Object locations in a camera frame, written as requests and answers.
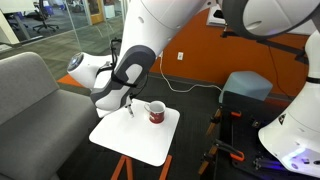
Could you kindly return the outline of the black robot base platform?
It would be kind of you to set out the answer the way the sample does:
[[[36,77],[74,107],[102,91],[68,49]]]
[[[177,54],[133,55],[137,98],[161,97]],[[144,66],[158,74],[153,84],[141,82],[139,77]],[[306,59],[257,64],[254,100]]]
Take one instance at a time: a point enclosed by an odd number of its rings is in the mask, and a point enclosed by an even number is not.
[[[287,103],[261,101],[226,92],[222,103],[225,110],[220,129],[220,140],[242,151],[245,159],[240,162],[219,152],[215,159],[214,180],[319,180],[287,170],[261,144],[258,131],[272,122]],[[241,117],[231,117],[226,110],[241,111]]]

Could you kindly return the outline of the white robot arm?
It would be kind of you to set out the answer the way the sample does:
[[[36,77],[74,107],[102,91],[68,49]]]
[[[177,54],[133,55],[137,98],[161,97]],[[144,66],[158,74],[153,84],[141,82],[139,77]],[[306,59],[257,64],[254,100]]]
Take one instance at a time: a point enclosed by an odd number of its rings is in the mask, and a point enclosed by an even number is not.
[[[319,19],[320,0],[130,0],[117,55],[74,55],[68,74],[90,89],[100,111],[130,104],[130,93],[162,53],[184,55],[178,74],[206,76],[266,53],[254,47]],[[258,132],[264,148],[289,171],[320,177],[320,34],[305,44],[308,74],[291,104]]]

